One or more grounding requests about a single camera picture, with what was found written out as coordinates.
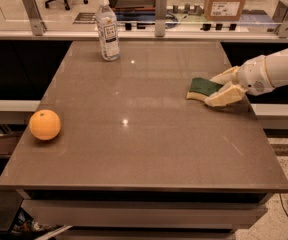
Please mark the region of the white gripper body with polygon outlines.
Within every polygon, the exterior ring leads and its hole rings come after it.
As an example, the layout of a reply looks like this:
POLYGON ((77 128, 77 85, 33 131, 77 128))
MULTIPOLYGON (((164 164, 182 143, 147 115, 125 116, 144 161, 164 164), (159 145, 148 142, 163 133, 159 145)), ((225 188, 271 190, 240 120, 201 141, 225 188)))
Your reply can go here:
POLYGON ((268 77, 264 55, 247 60, 237 71, 238 82, 253 96, 270 93, 274 90, 268 77))

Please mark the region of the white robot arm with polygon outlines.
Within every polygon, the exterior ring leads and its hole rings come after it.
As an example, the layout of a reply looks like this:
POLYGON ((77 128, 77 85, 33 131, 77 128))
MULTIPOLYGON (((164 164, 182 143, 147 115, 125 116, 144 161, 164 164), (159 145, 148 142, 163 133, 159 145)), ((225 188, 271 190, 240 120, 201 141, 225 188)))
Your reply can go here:
POLYGON ((211 78, 222 87, 205 99, 210 107, 236 103, 246 94, 258 96, 288 85, 288 48, 259 55, 241 66, 232 67, 211 78))

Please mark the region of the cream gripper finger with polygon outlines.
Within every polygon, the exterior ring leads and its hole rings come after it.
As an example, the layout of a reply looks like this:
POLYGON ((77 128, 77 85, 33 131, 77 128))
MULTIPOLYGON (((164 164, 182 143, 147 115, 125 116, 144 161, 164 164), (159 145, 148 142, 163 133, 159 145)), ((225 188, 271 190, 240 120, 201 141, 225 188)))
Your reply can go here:
POLYGON ((212 77, 211 81, 222 85, 225 85, 228 82, 236 82, 238 70, 239 66, 231 67, 230 69, 212 77))
POLYGON ((210 107, 224 107, 242 100, 246 92, 243 86, 230 81, 207 97, 205 103, 210 107))

